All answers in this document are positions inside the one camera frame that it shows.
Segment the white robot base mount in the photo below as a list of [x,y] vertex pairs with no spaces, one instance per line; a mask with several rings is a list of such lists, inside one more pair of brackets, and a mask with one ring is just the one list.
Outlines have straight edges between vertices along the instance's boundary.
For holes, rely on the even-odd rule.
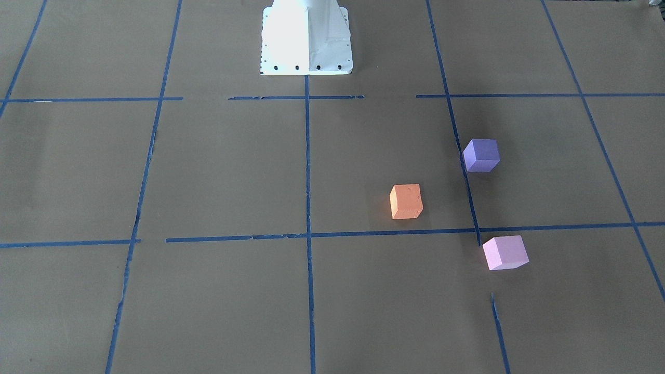
[[262,21],[261,75],[352,73],[349,12],[339,2],[274,1]]

